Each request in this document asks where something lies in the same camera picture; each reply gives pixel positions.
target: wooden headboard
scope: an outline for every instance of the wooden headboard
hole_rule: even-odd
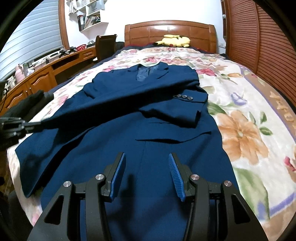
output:
[[[213,53],[217,51],[214,25],[180,20],[159,20],[126,25],[125,46],[143,46],[160,41],[165,34],[184,35],[190,38],[191,47]]]

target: window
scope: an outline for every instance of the window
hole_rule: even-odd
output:
[[[44,0],[20,23],[0,53],[0,80],[18,64],[62,47],[58,0]]]

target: desk drawer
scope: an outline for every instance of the desk drawer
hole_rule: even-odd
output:
[[[83,53],[82,56],[83,56],[83,60],[96,57],[96,49],[95,48],[90,49],[89,51]]]

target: stuffed toy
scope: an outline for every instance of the stuffed toy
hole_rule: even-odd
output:
[[[182,35],[166,34],[161,41],[155,42],[155,45],[164,44],[170,47],[185,47],[188,48],[190,39]]]

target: wooden desk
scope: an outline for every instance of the wooden desk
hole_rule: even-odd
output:
[[[16,105],[19,101],[25,99],[33,93],[36,93],[38,90],[44,90],[44,92],[47,92],[57,86],[57,81],[55,79],[57,74],[94,57],[96,57],[96,49],[93,46],[61,57],[60,59],[52,61],[36,70],[7,93],[0,116],[3,115],[11,106]],[[0,103],[0,108],[3,105],[3,102],[4,98]]]

